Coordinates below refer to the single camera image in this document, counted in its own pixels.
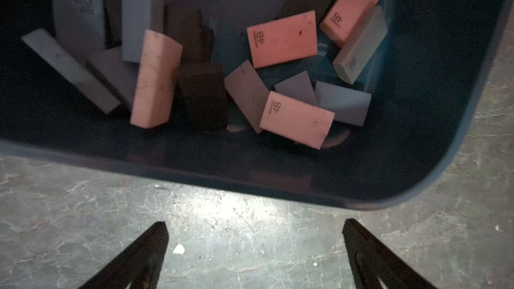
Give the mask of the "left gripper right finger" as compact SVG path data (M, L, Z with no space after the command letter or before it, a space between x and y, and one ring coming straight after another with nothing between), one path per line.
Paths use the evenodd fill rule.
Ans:
M356 219L343 227L356 288L434 288Z

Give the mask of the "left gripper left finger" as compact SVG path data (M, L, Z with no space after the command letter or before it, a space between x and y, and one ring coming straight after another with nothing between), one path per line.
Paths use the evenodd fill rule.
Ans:
M81 287L156 288L168 243L166 223L154 223Z

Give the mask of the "cream white eraser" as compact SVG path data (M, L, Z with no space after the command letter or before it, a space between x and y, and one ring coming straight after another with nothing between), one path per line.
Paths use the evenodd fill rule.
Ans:
M334 121L335 113L270 92L260 128L314 149L320 149Z

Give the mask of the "blue eraser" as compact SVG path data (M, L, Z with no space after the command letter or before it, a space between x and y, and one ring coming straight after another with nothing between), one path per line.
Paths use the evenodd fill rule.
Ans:
M122 47L105 50L87 59L94 75L129 109L132 110L137 87L139 64L122 59Z
M315 91L307 71L275 84L274 89L284 96L317 106Z
M164 0L122 1L122 59L141 61L145 31L163 32Z
M103 0L52 0L58 43L79 62L105 49Z
M334 121L362 127L368 114L372 95L325 82L316 82L318 107L334 112Z
M21 40L104 114L121 105L120 100L45 29L36 29Z

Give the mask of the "grey eraser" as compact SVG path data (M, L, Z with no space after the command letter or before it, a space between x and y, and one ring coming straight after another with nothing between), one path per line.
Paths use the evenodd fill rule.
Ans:
M370 8L333 60L339 78L354 84L387 33L388 25L382 7Z
M270 91L250 61L246 60L226 76L224 85L255 133L261 133L260 121Z

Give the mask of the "pink eraser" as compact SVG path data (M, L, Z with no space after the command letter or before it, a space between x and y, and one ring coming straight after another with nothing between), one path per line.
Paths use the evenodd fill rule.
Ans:
M342 48L362 16L378 2L379 0L336 0L319 27L333 43Z
M246 31L255 68L315 56L318 52L313 10L250 26Z

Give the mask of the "teal plastic storage box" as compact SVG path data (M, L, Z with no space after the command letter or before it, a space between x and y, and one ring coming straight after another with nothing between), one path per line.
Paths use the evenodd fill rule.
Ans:
M513 0L381 0L388 34L356 82L367 119L315 150L270 132L193 131L182 97L145 130L104 114L22 42L54 30L52 0L1 0L1 150L259 196L380 210L451 163L487 81Z

